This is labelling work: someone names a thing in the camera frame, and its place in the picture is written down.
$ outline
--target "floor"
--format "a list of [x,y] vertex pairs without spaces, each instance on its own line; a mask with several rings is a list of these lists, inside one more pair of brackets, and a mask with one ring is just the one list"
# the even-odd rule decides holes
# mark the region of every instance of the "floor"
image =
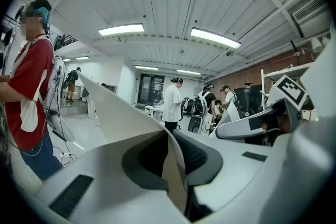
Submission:
[[[71,154],[74,154],[74,161],[76,161],[76,158],[79,158],[92,148],[106,144],[106,139],[100,128],[99,119],[89,119],[87,114],[70,115],[63,117],[63,119],[68,124],[75,137],[75,142],[67,142],[67,146]],[[189,121],[190,118],[185,116],[183,117],[183,120],[178,123],[181,126],[182,131],[187,130]],[[69,151],[67,150],[64,140],[52,133],[50,128],[48,129],[54,146],[54,155],[61,160],[61,151],[65,154]],[[9,151],[12,157],[15,182],[26,191],[29,191],[32,194],[36,193],[36,191],[42,186],[41,181],[24,163],[19,151],[16,148],[10,146]],[[62,159],[62,163],[65,166],[68,166],[71,165],[72,160],[69,156],[65,156]]]

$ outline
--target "glass door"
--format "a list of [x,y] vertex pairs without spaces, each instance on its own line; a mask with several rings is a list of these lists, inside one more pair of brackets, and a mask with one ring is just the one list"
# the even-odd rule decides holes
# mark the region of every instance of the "glass door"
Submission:
[[162,99],[164,76],[141,74],[138,103],[147,104]]

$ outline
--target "brick wall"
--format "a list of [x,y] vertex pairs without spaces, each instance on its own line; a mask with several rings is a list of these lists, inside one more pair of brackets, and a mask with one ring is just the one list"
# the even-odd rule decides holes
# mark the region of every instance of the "brick wall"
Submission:
[[[310,43],[301,46],[300,48],[298,48],[299,51],[301,52],[301,55],[299,56],[300,65],[312,62],[311,54],[306,51],[305,54],[303,55],[301,48],[309,49],[314,59],[316,59],[316,57],[318,56],[317,54],[314,54],[311,51]],[[298,65],[296,57],[293,55],[293,50],[284,52],[270,59],[257,63],[256,65],[250,66],[246,69],[240,70],[238,72],[211,81],[211,83],[215,86],[213,93],[216,95],[218,99],[224,100],[226,94],[219,91],[223,85],[229,85],[231,90],[233,91],[237,88],[246,87],[244,83],[248,82],[252,83],[252,85],[259,85],[261,84],[261,73],[260,73],[261,69],[263,69],[264,72],[266,73],[270,73],[287,68],[291,63],[294,66]],[[269,92],[271,88],[271,81],[269,79],[265,80],[265,87],[266,92]]]

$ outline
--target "shorts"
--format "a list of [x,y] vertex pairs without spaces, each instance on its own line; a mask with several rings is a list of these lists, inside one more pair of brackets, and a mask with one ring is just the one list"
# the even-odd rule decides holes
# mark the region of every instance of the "shorts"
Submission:
[[41,180],[47,180],[54,173],[62,169],[61,163],[54,156],[54,149],[48,130],[36,147],[24,152],[26,154],[20,151],[22,159]]
[[75,84],[69,83],[69,86],[68,86],[68,93],[69,93],[69,92],[74,92],[74,91],[75,91]]

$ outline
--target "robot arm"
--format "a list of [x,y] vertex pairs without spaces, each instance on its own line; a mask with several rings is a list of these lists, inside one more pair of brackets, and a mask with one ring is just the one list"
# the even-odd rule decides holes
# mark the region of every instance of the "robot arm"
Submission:
[[[286,91],[282,91],[280,87],[284,87],[283,82],[290,81],[302,91],[300,105],[293,103],[293,100]],[[250,117],[240,119],[237,108],[234,104],[230,104],[227,111],[223,114],[223,120],[218,124],[215,130],[217,138],[221,139],[245,139],[256,135],[263,134],[263,123],[267,129],[278,129],[278,117],[285,116],[289,122],[289,132],[292,132],[300,123],[300,106],[304,103],[307,96],[304,89],[300,88],[294,81],[283,76],[270,91],[268,105],[266,109],[260,113]]]

